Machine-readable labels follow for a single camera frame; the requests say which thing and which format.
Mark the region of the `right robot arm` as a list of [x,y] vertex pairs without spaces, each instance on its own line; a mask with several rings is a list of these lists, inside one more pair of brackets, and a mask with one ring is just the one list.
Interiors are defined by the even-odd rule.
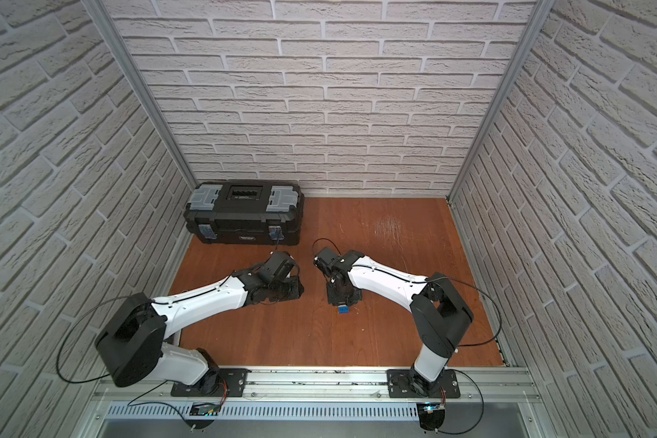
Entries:
[[315,255],[314,265],[327,281],[327,299],[333,306],[350,307],[368,290],[412,314],[422,347],[408,382],[416,394],[429,396],[474,321],[471,308],[450,278],[440,273],[408,274],[361,252],[340,255],[328,247]]

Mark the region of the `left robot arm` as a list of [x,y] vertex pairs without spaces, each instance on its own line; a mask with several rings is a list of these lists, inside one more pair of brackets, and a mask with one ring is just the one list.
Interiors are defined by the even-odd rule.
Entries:
[[304,292],[297,266],[286,252],[239,270],[208,286],[150,299],[126,297],[104,326],[95,348],[118,387],[140,381],[172,381],[173,394],[213,395],[223,388],[220,369],[202,349],[186,350],[167,342],[176,332],[229,310],[266,301],[299,299]]

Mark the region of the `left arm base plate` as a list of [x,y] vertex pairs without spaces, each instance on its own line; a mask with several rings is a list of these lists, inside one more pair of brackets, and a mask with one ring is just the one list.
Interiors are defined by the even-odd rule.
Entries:
[[221,368],[209,370],[193,385],[174,383],[173,397],[241,397],[246,386],[248,369]]

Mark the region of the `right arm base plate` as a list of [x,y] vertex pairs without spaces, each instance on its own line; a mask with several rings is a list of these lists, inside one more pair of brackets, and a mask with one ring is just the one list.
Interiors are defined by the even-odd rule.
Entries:
[[389,395],[394,398],[459,399],[461,392],[456,373],[442,370],[432,383],[414,369],[390,369],[386,372]]

